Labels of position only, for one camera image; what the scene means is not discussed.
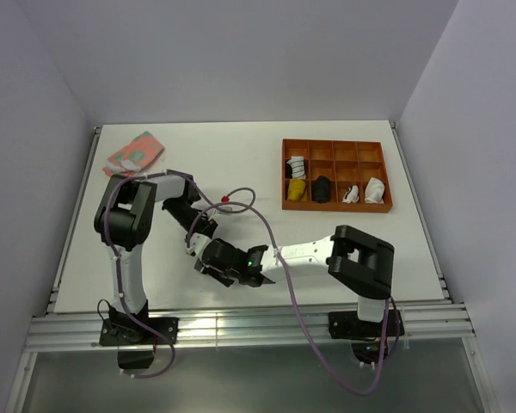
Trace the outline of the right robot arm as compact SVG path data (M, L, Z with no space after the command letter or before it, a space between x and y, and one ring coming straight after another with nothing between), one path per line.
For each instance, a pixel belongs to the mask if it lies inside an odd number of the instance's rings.
M240 250L220 238L194 233L186 252L196 258L195 268L226 287L238 283L262 287L290 273L317 277L330 275L358 297L355 325L364 335L384 326L384 307L391 298L395 247L349 225L338 225L331 236L287 246L258 245Z

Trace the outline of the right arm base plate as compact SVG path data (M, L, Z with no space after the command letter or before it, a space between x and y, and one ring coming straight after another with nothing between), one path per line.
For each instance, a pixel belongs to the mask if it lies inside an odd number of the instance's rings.
M387 337L403 336L405 329L399 311L389 310L386 327ZM383 323L361 321L356 311L332 311L328 314L329 334L332 339L377 340Z

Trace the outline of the white black striped sock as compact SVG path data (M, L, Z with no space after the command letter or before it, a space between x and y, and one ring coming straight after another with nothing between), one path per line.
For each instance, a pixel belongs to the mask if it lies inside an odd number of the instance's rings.
M306 179L305 158L303 156L292 156L285 163L285 178Z

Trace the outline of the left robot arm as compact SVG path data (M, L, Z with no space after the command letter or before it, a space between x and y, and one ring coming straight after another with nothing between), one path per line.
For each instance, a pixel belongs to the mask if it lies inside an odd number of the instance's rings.
M130 343L141 343L151 332L151 323L141 317L148 311L143 286L143 244L151 232L155 205L161 203L185 230L212 238L218 225L193 207L202 200L194 178L167 170L149 176L109 178L94 218L94 228L109 248L114 271L112 307L126 316L120 334Z

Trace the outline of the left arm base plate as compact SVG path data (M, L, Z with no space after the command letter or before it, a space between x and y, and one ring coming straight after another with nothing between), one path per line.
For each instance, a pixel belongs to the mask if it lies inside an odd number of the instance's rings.
M132 320L119 323L106 319L103 322L99 345L102 347L175 344L179 327L177 317L152 317L147 325L163 338L135 324Z

